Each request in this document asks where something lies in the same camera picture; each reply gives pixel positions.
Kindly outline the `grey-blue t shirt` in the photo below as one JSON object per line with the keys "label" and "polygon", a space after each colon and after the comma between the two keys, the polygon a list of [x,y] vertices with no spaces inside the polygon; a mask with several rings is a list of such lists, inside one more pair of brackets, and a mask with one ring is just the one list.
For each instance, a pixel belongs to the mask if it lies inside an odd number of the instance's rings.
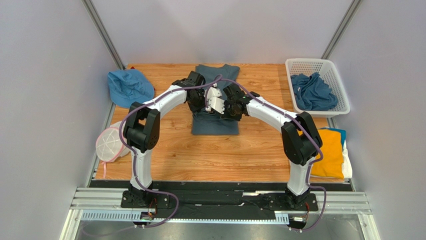
{"label": "grey-blue t shirt", "polygon": [[[222,75],[223,78],[235,82],[240,68],[229,64],[224,64],[221,67],[199,64],[195,67],[195,71],[204,76],[208,84],[213,82],[217,75]],[[192,115],[191,134],[198,136],[238,135],[239,125],[235,120],[221,119],[221,115],[217,112],[208,113],[205,109],[202,109]]]}
{"label": "grey-blue t shirt", "polygon": [[318,72],[310,76],[294,74],[290,76],[295,102],[304,111],[328,111],[335,108],[339,101],[332,89],[324,82]]}

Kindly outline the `white plastic basket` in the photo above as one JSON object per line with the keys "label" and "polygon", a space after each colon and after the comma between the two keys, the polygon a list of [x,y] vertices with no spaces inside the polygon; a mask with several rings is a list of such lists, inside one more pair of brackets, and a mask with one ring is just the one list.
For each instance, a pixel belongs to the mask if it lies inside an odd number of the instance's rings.
{"label": "white plastic basket", "polygon": [[308,113],[313,118],[332,118],[346,115],[351,111],[341,76],[332,61],[320,58],[289,58],[285,61],[285,67],[288,77],[300,74],[309,77],[313,73],[318,73],[324,83],[331,88],[331,93],[336,96],[336,107],[327,111],[309,110]]}

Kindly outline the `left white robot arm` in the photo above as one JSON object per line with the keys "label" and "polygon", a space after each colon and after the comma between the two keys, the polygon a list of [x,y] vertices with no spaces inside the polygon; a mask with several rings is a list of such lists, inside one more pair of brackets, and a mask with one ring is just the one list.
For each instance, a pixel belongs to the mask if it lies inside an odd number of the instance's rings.
{"label": "left white robot arm", "polygon": [[159,96],[144,103],[134,102],[120,127],[125,146],[132,152],[132,177],[123,192],[121,207],[146,208],[160,192],[153,190],[152,153],[160,139],[161,118],[180,104],[188,103],[192,110],[205,105],[205,78],[191,71],[187,78],[176,80]]}

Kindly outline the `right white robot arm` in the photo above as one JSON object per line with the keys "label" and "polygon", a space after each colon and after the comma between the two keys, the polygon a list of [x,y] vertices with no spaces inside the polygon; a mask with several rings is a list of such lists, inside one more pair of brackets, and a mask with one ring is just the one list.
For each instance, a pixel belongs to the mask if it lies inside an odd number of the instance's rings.
{"label": "right white robot arm", "polygon": [[286,111],[266,101],[255,92],[244,93],[233,83],[224,88],[227,97],[224,117],[240,120],[242,115],[257,118],[281,133],[283,150],[290,161],[290,179],[284,193],[284,202],[296,209],[305,205],[310,194],[311,168],[324,154],[318,129],[307,112]]}

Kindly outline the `blue bucket hat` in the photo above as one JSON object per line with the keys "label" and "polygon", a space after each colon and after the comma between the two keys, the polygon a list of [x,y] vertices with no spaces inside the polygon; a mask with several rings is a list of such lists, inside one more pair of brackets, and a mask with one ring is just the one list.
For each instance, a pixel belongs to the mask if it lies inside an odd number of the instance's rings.
{"label": "blue bucket hat", "polygon": [[110,71],[107,83],[111,101],[122,108],[129,108],[134,102],[142,104],[155,97],[154,86],[137,69]]}

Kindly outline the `grey-blue t shirt in basket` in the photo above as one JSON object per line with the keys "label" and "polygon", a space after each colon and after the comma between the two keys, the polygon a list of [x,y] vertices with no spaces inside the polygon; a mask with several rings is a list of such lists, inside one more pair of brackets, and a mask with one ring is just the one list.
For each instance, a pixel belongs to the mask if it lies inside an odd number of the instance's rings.
{"label": "grey-blue t shirt in basket", "polygon": [[304,111],[328,111],[335,108],[339,101],[332,89],[324,82],[318,72],[310,76],[294,74],[290,76],[295,102]]}

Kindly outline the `white pink mesh laundry bag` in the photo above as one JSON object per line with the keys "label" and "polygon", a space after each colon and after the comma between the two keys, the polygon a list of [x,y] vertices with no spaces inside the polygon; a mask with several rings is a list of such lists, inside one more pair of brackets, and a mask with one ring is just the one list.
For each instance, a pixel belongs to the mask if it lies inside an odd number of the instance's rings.
{"label": "white pink mesh laundry bag", "polygon": [[107,164],[115,162],[130,152],[130,149],[122,143],[119,136],[121,123],[122,121],[118,121],[110,125],[95,142],[96,155],[103,166],[103,179],[106,179],[107,176]]}

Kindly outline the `folded teal t shirt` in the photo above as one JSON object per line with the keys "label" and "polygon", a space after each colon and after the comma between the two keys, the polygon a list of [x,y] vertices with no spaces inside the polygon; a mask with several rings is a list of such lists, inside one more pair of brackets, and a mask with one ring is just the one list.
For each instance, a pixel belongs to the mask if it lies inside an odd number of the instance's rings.
{"label": "folded teal t shirt", "polygon": [[340,143],[341,143],[342,147],[344,147],[344,146],[345,146],[345,142],[346,142],[346,138],[347,138],[347,133],[346,133],[346,131],[345,131],[345,130],[343,130],[343,129],[339,129],[339,128],[331,128],[331,127],[329,127],[328,129],[329,129],[330,131],[335,131],[335,132],[340,133]]}

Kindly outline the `folded yellow t shirt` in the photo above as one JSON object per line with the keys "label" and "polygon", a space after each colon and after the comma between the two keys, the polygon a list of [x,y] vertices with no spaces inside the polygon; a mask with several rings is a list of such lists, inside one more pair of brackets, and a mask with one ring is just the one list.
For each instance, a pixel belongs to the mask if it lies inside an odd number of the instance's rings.
{"label": "folded yellow t shirt", "polygon": [[311,175],[316,177],[344,179],[342,164],[344,163],[344,143],[347,133],[338,128],[320,128],[323,159],[313,164]]}

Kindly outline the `folded white t shirt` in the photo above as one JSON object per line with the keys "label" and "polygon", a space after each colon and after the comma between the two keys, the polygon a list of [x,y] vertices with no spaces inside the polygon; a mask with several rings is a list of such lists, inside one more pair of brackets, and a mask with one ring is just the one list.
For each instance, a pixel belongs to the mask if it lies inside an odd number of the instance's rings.
{"label": "folded white t shirt", "polygon": [[339,141],[327,141],[321,147],[323,159],[313,164],[311,175],[315,177],[350,179],[353,169],[346,141],[342,147]]}

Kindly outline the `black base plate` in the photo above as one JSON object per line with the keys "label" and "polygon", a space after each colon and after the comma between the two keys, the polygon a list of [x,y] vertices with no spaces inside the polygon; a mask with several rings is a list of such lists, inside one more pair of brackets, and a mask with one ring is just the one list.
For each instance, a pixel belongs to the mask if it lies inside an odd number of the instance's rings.
{"label": "black base plate", "polygon": [[323,193],[320,187],[327,191],[327,200],[334,193],[352,191],[348,183],[315,183],[305,204],[293,209],[284,202],[285,182],[154,181],[152,189],[160,195],[148,207],[123,208],[123,193],[129,189],[129,181],[95,180],[89,186],[105,191],[100,198],[114,200],[114,207],[139,210],[139,219],[153,213],[157,219],[173,214],[175,220],[273,220],[278,211],[319,211]]}

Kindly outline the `right aluminium corner post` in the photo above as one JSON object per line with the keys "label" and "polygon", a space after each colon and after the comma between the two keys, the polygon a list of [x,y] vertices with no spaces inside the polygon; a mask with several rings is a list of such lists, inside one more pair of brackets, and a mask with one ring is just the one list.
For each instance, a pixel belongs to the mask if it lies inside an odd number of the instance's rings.
{"label": "right aluminium corner post", "polygon": [[340,23],[338,24],[334,34],[332,35],[327,47],[325,48],[321,59],[328,60],[332,55],[334,49],[337,47],[340,39],[343,37],[346,29],[350,25],[352,19],[356,15],[363,0],[352,0]]}

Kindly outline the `aluminium corner post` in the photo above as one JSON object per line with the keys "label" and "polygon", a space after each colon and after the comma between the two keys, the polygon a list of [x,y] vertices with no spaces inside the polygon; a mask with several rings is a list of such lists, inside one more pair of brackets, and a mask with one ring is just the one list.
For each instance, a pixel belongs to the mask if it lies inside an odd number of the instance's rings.
{"label": "aluminium corner post", "polygon": [[334,34],[332,35],[327,47],[325,48],[321,59],[328,60],[332,55],[334,49],[337,47],[340,39],[343,37],[346,29],[350,25],[352,19],[356,15],[363,0],[352,0],[340,23],[338,24]]}
{"label": "aluminium corner post", "polygon": [[126,65],[122,61],[116,47],[114,46],[113,41],[110,35],[108,34],[108,31],[102,21],[102,18],[95,7],[95,4],[93,3],[92,0],[82,0],[82,3],[85,6],[90,18],[92,19],[97,31],[99,32],[100,37],[102,38],[115,65],[117,66],[118,69],[125,70]]}

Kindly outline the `left aluminium corner post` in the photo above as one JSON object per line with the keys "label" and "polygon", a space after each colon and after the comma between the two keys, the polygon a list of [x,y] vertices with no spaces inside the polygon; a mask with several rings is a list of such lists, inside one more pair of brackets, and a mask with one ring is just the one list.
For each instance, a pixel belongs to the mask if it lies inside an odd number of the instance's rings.
{"label": "left aluminium corner post", "polygon": [[99,32],[100,37],[102,38],[115,65],[117,66],[118,69],[125,70],[126,65],[122,61],[116,47],[114,46],[113,41],[110,35],[108,34],[108,31],[102,21],[102,18],[95,7],[95,4],[93,3],[92,0],[82,0],[82,3],[85,6],[90,18],[92,19],[97,31]]}

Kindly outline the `aluminium frame rail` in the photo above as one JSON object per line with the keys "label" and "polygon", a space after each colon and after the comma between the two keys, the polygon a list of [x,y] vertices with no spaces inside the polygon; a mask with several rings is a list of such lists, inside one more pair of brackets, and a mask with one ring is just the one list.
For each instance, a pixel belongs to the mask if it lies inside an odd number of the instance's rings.
{"label": "aluminium frame rail", "polygon": [[148,203],[130,198],[125,183],[79,187],[60,238],[378,240],[364,192],[326,184],[290,208],[282,183],[167,182]]}

